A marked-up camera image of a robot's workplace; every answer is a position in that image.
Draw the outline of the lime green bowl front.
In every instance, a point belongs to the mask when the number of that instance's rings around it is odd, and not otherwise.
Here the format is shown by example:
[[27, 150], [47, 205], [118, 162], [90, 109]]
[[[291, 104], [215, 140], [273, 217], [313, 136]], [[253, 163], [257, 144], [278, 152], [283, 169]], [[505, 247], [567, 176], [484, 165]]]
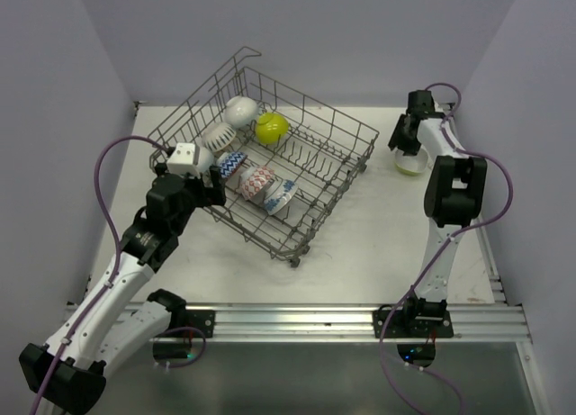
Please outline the lime green bowl front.
[[394, 166], [404, 175], [419, 176], [428, 167], [428, 153], [424, 149], [420, 149], [416, 155], [409, 155], [397, 149], [394, 153]]

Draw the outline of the lime green bowl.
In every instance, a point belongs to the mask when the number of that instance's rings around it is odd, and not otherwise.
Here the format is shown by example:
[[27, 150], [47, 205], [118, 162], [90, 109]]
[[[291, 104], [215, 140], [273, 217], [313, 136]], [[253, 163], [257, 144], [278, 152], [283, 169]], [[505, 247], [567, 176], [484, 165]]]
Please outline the lime green bowl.
[[428, 153], [424, 149], [420, 149], [416, 155], [409, 155], [397, 149], [394, 153], [394, 166], [404, 175], [419, 176], [428, 167]]
[[278, 113], [263, 113], [256, 121], [257, 140], [264, 145], [278, 142], [289, 130], [289, 122]]

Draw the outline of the red lattice pattern bowl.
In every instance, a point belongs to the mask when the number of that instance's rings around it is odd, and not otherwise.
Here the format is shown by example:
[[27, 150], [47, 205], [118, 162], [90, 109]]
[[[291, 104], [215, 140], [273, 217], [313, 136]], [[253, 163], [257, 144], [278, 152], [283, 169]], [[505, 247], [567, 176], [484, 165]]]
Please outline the red lattice pattern bowl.
[[240, 193], [246, 200], [254, 199], [273, 182], [275, 172], [265, 166], [250, 167], [239, 179]]

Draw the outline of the blue floral pattern bowl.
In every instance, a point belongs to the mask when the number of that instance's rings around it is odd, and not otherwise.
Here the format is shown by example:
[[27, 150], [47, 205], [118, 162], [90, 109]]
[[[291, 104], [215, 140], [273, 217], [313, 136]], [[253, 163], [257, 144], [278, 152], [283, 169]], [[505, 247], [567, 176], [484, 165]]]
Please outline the blue floral pattern bowl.
[[275, 179], [271, 187], [266, 191], [263, 202], [268, 215], [275, 215], [288, 204], [298, 191], [298, 185], [290, 179]]

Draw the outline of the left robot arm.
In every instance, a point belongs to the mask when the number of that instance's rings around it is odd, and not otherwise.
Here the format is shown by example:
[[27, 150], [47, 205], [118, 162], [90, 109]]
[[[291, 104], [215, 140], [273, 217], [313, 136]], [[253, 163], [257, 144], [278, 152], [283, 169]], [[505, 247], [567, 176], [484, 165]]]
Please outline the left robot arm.
[[223, 205], [225, 184], [218, 167], [211, 181], [171, 174], [157, 176], [102, 278], [61, 328], [43, 345], [28, 344], [19, 356], [29, 388], [68, 414], [87, 414], [104, 392], [108, 378], [127, 358], [155, 337], [205, 338], [189, 322], [186, 302], [156, 290], [118, 324], [132, 297], [176, 250], [178, 238], [197, 208]]

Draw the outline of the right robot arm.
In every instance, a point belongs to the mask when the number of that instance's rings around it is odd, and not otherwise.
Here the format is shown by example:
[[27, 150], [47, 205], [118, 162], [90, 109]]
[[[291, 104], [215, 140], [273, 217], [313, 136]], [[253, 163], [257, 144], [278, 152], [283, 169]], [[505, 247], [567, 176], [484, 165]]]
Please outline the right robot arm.
[[448, 280], [464, 230], [482, 208], [487, 162], [459, 149], [460, 143], [448, 131], [446, 116], [436, 109], [428, 89], [409, 93], [407, 109], [388, 147], [403, 158], [415, 158], [424, 150], [433, 167], [424, 194], [429, 229], [423, 266], [400, 306], [388, 313], [383, 335], [451, 338]]

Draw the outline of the blue zigzag pattern bowl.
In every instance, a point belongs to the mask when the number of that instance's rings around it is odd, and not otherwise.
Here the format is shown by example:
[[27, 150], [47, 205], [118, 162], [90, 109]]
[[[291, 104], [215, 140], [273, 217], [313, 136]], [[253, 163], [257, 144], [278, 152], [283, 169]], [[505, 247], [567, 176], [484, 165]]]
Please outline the blue zigzag pattern bowl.
[[228, 182], [247, 160], [248, 155], [242, 151], [222, 153], [216, 160], [216, 166], [220, 170], [223, 182]]

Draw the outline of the white bowl with dark stripes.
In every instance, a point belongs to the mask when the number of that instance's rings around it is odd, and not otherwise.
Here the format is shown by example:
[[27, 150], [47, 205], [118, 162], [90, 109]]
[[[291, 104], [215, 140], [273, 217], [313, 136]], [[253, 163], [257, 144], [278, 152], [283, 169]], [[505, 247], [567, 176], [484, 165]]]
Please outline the white bowl with dark stripes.
[[236, 130], [230, 124], [217, 122], [204, 130], [202, 144], [210, 152], [216, 153], [228, 147], [236, 136]]

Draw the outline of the plain white bowl at back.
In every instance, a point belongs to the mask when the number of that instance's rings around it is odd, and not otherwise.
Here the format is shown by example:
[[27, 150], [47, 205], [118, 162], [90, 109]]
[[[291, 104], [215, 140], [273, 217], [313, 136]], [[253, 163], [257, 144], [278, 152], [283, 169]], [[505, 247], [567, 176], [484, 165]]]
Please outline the plain white bowl at back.
[[259, 112], [258, 103], [242, 95], [232, 97], [227, 103], [224, 110], [224, 121], [234, 129], [240, 129], [248, 126], [256, 119]]

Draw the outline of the aluminium mounting rail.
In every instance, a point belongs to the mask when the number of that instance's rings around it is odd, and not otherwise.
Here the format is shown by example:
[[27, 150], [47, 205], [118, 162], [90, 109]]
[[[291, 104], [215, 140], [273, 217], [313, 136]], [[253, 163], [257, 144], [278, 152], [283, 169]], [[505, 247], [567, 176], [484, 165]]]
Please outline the aluminium mounting rail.
[[[211, 342], [376, 343], [374, 304], [190, 304]], [[525, 313], [506, 304], [448, 307], [454, 335], [421, 331], [415, 338], [386, 332], [387, 343], [519, 343], [531, 335]]]

